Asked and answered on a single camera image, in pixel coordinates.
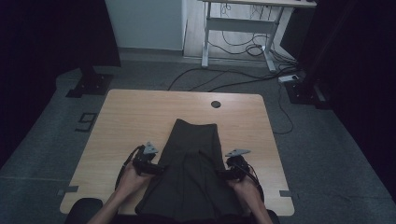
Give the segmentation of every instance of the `standing desk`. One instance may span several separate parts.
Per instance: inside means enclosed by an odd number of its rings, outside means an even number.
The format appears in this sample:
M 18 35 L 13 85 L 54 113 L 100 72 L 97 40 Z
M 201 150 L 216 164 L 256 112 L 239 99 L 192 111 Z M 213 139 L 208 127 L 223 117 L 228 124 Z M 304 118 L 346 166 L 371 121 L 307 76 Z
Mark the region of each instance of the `standing desk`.
M 206 24 L 205 24 L 205 42 L 202 49 L 202 67 L 208 67 L 209 64 L 209 46 L 208 38 L 211 30 L 231 31 L 243 33 L 269 34 L 266 46 L 262 46 L 262 52 L 267 61 L 270 72 L 274 73 L 273 58 L 270 55 L 270 49 L 274 42 L 277 27 L 282 17 L 284 7 L 315 7 L 315 2 L 307 2 L 306 0 L 202 0 L 208 3 Z M 227 4 L 244 4 L 244 5 L 262 5 L 280 7 L 274 21 L 254 21 L 254 20 L 238 20 L 229 18 L 213 18 L 210 16 L 212 3 Z
M 212 107 L 218 101 L 220 108 Z M 218 124 L 222 154 L 244 148 L 244 154 L 262 184 L 265 204 L 279 216 L 291 216 L 294 207 L 276 142 L 260 95 L 214 92 L 131 91 L 108 93 L 91 136 L 70 182 L 77 192 L 64 195 L 61 212 L 68 213 L 80 198 L 105 202 L 114 191 L 122 164 L 137 146 L 150 141 L 160 150 L 157 163 L 176 119 L 192 124 Z M 147 186 L 126 200 L 120 214 L 134 214 Z

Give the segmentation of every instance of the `cable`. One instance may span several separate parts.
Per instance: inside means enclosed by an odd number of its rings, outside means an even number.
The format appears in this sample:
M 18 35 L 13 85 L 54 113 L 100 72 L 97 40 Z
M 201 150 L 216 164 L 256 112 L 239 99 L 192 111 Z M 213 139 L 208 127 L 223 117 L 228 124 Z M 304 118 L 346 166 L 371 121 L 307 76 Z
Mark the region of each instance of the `cable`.
M 290 127 L 290 129 L 289 129 L 288 131 L 285 131 L 285 132 L 283 132 L 283 133 L 274 132 L 274 131 L 273 131 L 273 133 L 276 133 L 276 134 L 291 133 L 291 132 L 293 131 L 293 129 L 294 129 L 294 124 L 293 124 L 293 121 L 291 120 L 290 116 L 288 115 L 288 113 L 286 113 L 285 109 L 282 107 L 282 104 L 280 103 L 280 101 L 281 101 L 281 99 L 282 99 L 282 92 L 281 92 L 282 85 L 281 85 L 280 83 L 277 83 L 277 84 L 279 85 L 279 89 L 278 89 L 279 97 L 277 98 L 277 103 L 278 103 L 278 105 L 279 105 L 280 110 L 281 110 L 281 111 L 286 115 L 286 117 L 288 118 L 288 120 L 289 120 L 289 122 L 290 122 L 290 124 L 291 124 L 291 127 Z
M 183 72 L 182 74 L 180 74 L 180 75 L 178 75 L 173 81 L 172 81 L 172 83 L 169 85 L 169 87 L 168 87 L 168 91 L 170 91 L 171 89 L 172 89 L 172 87 L 173 87 L 173 85 L 181 78 L 181 77 L 183 77 L 183 76 L 185 76 L 186 74 L 188 74 L 189 72 L 192 72 L 192 71 L 210 71 L 210 72 L 221 72 L 221 73 L 234 73 L 234 74 L 239 74 L 239 75 L 243 75 L 243 76 L 245 76 L 245 77 L 251 77 L 251 78 L 256 78 L 256 79 L 260 79 L 260 78 L 267 78 L 267 77 L 255 77 L 255 76 L 253 76 L 253 75 L 250 75 L 250 74 L 247 74 L 247 73 L 244 73 L 244 72 L 240 72 L 240 71 L 238 71 L 238 70 L 234 70 L 234 69 L 229 69 L 229 70 L 226 70 L 226 71 L 224 71 L 224 70 L 219 70 L 219 69 L 209 69 L 209 68 L 192 68 L 192 69 L 189 69 L 189 70 L 187 70 L 187 71 L 185 71 L 185 72 Z
M 250 177 L 250 179 L 254 182 L 254 184 L 256 185 L 257 190 L 260 193 L 260 196 L 262 198 L 262 201 L 264 202 L 264 191 L 262 190 L 262 185 L 260 184 L 259 178 L 255 176 L 253 176 L 250 172 L 246 171 L 244 168 L 242 168 L 240 165 L 234 163 L 234 162 L 230 162 L 231 165 L 233 165 L 234 167 L 238 168 L 240 171 L 242 171 L 243 173 L 245 173 L 248 177 Z
M 253 37 L 252 37 L 249 41 L 247 41 L 247 42 L 245 42 L 245 43 L 242 43 L 242 44 L 231 44 L 231 43 L 229 43 L 229 42 L 226 40 L 226 38 L 225 38 L 225 36 L 224 36 L 224 31 L 221 31 L 221 34 L 222 34 L 222 36 L 223 36 L 224 41 L 225 41 L 228 45 L 235 46 L 235 47 L 246 45 L 246 44 L 252 42 L 252 41 L 253 41 L 253 38 L 254 38 L 254 34 L 253 34 Z
M 258 49 L 260 51 L 260 53 L 253 54 L 253 53 L 250 52 L 250 50 L 252 50 L 252 49 Z M 253 56 L 253 57 L 259 57 L 260 55 L 263 54 L 262 46 L 261 45 L 256 45 L 256 44 L 247 45 L 246 48 L 245 48 L 245 51 L 246 51 L 246 53 L 248 55 Z
M 295 65 L 295 66 L 298 65 L 298 62 L 295 59 L 292 59 L 286 55 L 276 52 L 275 50 L 270 49 L 270 52 L 273 54 L 274 58 L 280 62 L 288 63 L 288 64 Z
M 224 87 L 230 87 L 230 86 L 243 85 L 243 84 L 248 84 L 248 83 L 253 83 L 253 82 L 266 81 L 266 80 L 270 80 L 270 79 L 273 79 L 273 78 L 280 77 L 281 75 L 286 75 L 286 74 L 289 74 L 289 73 L 295 73 L 295 72 L 298 72 L 298 71 L 300 71 L 300 69 L 298 69 L 298 68 L 286 67 L 286 68 L 283 68 L 282 70 L 280 70 L 275 75 L 270 75 L 270 76 L 266 76 L 266 77 L 262 77 L 262 78 L 257 78 L 256 80 L 250 80 L 250 81 L 245 81 L 245 82 L 237 82 L 237 83 L 222 85 L 222 86 L 219 86 L 219 87 L 216 87 L 216 88 L 210 90 L 209 92 L 212 92 L 212 91 L 218 90 L 220 88 L 224 88 Z
M 141 148 L 141 147 L 143 147 L 143 146 L 140 146 L 140 147 L 135 148 L 134 151 L 132 151 L 132 153 L 129 154 L 128 159 L 126 159 L 126 161 L 124 162 L 124 164 L 121 166 L 119 175 L 117 176 L 115 189 L 117 189 L 117 187 L 119 186 L 120 180 L 121 180 L 122 175 L 123 175 L 123 173 L 124 173 L 124 171 L 125 171 L 125 167 L 126 167 L 126 166 L 128 165 L 128 163 L 132 160 L 132 157 L 134 156 L 134 154 L 136 153 L 136 151 L 137 151 L 139 148 Z
M 253 174 L 256 176 L 256 178 L 259 179 L 257 177 L 256 171 L 254 170 L 253 166 L 251 166 L 250 164 L 248 164 L 248 166 L 251 168 L 251 170 L 253 171 Z
M 207 83 L 209 83 L 209 82 L 215 80 L 216 78 L 218 78 L 218 77 L 220 77 L 220 76 L 226 74 L 227 72 L 229 72 L 229 70 L 224 71 L 224 72 L 218 74 L 217 76 L 213 77 L 212 79 L 208 80 L 207 82 L 204 82 L 203 84 L 200 84 L 199 86 L 196 86 L 196 87 L 193 87 L 192 89 L 189 89 L 189 91 L 193 91 L 193 90 L 195 90 L 195 89 L 197 89 L 197 88 L 200 88 L 200 87 L 204 86 L 205 84 L 207 84 Z
M 229 6 L 228 3 L 221 3 L 220 4 L 220 16 L 222 14 L 224 14 L 227 17 L 229 17 L 228 14 L 227 14 L 227 11 L 230 11 L 230 10 L 231 10 L 231 6 Z
M 242 52 L 230 52 L 230 51 L 228 51 L 227 49 L 224 49 L 224 48 L 222 48 L 222 47 L 220 47 L 220 46 L 218 46 L 218 45 L 214 45 L 214 44 L 210 43 L 210 41 L 207 41 L 207 43 L 209 43 L 211 46 L 213 46 L 213 47 L 215 47 L 215 48 L 218 48 L 218 49 L 221 49 L 221 50 L 223 50 L 224 52 L 227 52 L 227 53 L 229 53 L 229 54 L 243 54 L 243 53 L 246 53 L 246 51 L 242 51 Z
M 259 5 L 251 5 L 250 6 L 250 19 L 254 17 L 254 14 L 257 12 L 260 17 L 262 15 L 262 11 L 264 9 L 264 6 L 259 6 Z

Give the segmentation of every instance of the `white wall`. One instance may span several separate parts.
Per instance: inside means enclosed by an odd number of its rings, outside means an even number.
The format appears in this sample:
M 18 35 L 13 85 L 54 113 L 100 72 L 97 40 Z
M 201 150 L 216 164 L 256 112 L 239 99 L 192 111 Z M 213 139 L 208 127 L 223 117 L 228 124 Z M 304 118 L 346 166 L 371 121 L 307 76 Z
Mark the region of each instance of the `white wall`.
M 182 50 L 191 0 L 106 0 L 119 48 Z

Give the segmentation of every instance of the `black curtain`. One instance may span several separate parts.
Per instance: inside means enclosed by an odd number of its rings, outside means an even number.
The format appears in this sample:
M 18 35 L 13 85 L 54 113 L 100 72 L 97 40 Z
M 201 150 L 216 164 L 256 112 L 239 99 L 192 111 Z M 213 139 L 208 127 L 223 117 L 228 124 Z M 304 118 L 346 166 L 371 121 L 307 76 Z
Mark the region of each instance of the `black curtain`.
M 395 5 L 393 1 L 320 1 L 299 58 L 310 80 L 306 87 L 312 89 L 318 83 L 329 94 L 331 108 L 393 200 L 396 199 Z
M 56 90 L 82 64 L 120 66 L 104 0 L 0 2 L 2 166 Z

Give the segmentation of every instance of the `desk leg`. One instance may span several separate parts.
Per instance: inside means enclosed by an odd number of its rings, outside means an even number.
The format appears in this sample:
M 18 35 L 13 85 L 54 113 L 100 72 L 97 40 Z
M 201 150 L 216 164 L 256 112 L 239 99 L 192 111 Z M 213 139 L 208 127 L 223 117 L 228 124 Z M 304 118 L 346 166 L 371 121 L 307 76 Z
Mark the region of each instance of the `desk leg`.
M 282 17 L 283 9 L 284 9 L 283 7 L 279 8 L 279 13 L 276 16 L 276 20 L 275 20 L 273 28 L 271 30 L 270 38 L 267 41 L 267 45 L 266 46 L 262 46 L 262 52 L 264 54 L 265 61 L 267 61 L 268 68 L 269 68 L 270 72 L 272 72 L 272 73 L 276 72 L 276 68 L 274 66 L 273 58 L 270 55 L 270 49 L 271 49 L 271 46 L 272 46 L 272 44 L 274 42 L 274 38 L 275 38 L 275 35 L 276 35 L 277 27 L 279 26 L 279 21 L 280 21 L 280 18 Z
M 205 25 L 205 42 L 202 47 L 202 67 L 207 68 L 209 66 L 209 46 L 207 42 L 209 40 L 209 23 L 210 23 L 210 10 L 212 8 L 212 3 L 207 3 L 207 16 Z

